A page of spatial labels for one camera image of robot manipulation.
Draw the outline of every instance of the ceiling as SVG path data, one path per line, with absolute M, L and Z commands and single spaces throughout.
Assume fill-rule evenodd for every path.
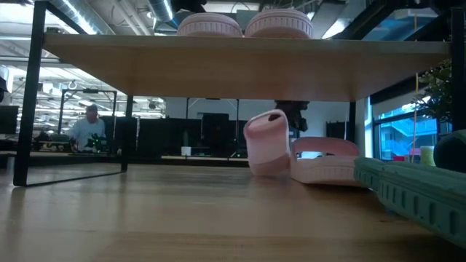
M 151 18 L 147 5 L 147 0 L 126 0 L 129 6 L 124 7 L 124 11 L 129 14 L 135 27 L 125 19 L 124 15 L 116 8 L 110 0 L 87 0 L 91 9 L 102 18 L 115 34 L 135 35 L 173 35 L 176 34 L 176 25 L 179 24 L 190 12 L 181 9 L 175 14 L 171 23 L 156 24 L 153 28 L 154 20 Z M 202 0 L 171 0 L 172 3 L 183 6 L 186 3 L 200 2 Z M 21 2 L 22 4 L 5 4 L 5 2 Z M 28 61 L 30 35 L 32 29 L 33 6 L 25 4 L 28 1 L 5 1 L 0 0 L 0 65 L 3 69 L 8 68 L 12 84 L 12 105 L 22 106 L 23 88 L 25 84 L 25 73 Z M 203 5 L 206 12 L 217 12 L 233 17 L 244 30 L 249 20 L 260 9 L 269 8 L 294 8 L 298 9 L 312 18 L 315 31 L 318 36 L 327 38 L 342 31 L 356 16 L 358 16 L 367 5 L 366 0 L 247 0 L 247 1 L 207 1 Z M 137 14 L 141 23 L 131 17 L 132 8 Z M 420 25 L 433 19 L 436 14 L 430 9 L 417 10 L 417 17 L 420 17 Z M 410 12 L 394 12 L 383 23 L 377 26 L 367 35 L 370 40 L 397 40 L 411 32 L 414 27 L 414 15 Z M 48 14 L 46 18 L 46 28 L 60 28 L 71 33 L 67 25 L 54 15 Z M 113 87 L 83 72 L 82 70 L 62 63 L 53 54 L 46 51 L 42 53 L 42 69 L 40 81 L 43 84 L 42 91 L 38 94 L 36 110 L 36 126 L 38 129 L 44 128 L 49 131 L 56 130 L 58 122 L 58 112 L 60 108 L 61 89 L 73 87 L 76 89 L 93 88 L 100 91 L 116 91 Z M 64 105 L 64 127 L 69 128 L 79 118 L 83 112 L 85 104 L 94 103 L 98 105 L 101 115 L 111 114 L 113 101 L 104 92 L 98 94 L 83 94 L 82 92 L 74 96 L 66 95 L 68 99 Z M 140 117 L 159 118 L 164 115 L 165 103 L 161 98 L 140 97 L 135 98 L 134 114 Z M 122 116 L 125 109 L 126 95 L 118 92 L 116 111 L 117 116 Z

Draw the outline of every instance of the black monitor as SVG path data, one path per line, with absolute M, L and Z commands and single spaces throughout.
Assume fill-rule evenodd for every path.
M 16 134 L 19 106 L 0 106 L 0 134 Z

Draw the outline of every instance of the potted plant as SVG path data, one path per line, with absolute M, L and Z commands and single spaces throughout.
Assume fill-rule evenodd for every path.
M 444 60 L 438 67 L 430 69 L 419 77 L 419 82 L 427 87 L 414 97 L 418 111 L 451 123 L 451 60 Z

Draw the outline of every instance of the wooden tabletop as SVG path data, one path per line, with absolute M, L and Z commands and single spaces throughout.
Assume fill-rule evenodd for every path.
M 444 42 L 47 34 L 45 49 L 128 95 L 354 101 L 449 57 Z
M 11 262 L 466 261 L 373 192 L 254 179 L 243 168 L 131 164 L 54 186 L 0 183 L 0 198 L 0 257 Z

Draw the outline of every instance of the wooden shelf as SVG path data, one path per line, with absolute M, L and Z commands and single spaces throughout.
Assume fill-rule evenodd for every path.
M 44 48 L 128 95 L 354 101 L 449 57 L 444 42 L 47 34 Z

